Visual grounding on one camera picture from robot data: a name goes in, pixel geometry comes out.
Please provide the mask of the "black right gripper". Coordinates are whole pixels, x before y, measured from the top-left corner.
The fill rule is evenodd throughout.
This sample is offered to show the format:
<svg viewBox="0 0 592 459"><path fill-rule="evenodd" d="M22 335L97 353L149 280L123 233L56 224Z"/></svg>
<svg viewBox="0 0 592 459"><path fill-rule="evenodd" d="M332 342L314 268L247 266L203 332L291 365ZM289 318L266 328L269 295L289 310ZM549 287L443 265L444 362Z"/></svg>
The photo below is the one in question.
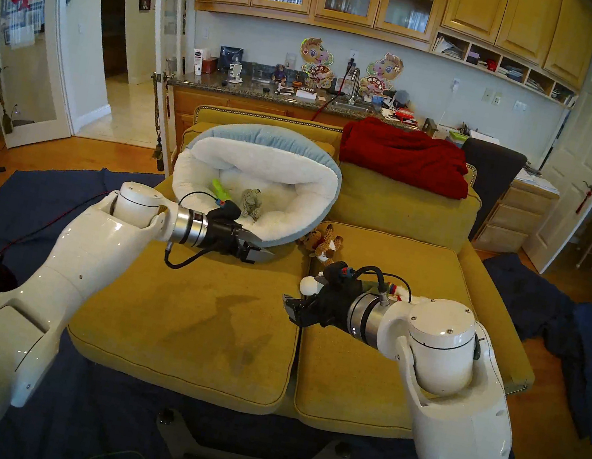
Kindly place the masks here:
<svg viewBox="0 0 592 459"><path fill-rule="evenodd" d="M297 327L309 328L316 324L322 327L331 326L350 335L350 308L362 294L362 290L337 289L329 284L309 281L307 300L284 294L282 302L288 319Z"/></svg>

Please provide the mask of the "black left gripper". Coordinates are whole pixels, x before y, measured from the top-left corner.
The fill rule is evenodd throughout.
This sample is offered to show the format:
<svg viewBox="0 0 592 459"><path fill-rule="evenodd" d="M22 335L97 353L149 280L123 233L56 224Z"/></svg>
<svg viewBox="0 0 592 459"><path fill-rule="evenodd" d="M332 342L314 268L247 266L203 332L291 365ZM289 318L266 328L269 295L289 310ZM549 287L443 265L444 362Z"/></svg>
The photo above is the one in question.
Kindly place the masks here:
<svg viewBox="0 0 592 459"><path fill-rule="evenodd" d="M206 222L203 251L231 255L247 264L264 264L274 260L275 254L260 248L262 239L234 220L208 215Z"/></svg>

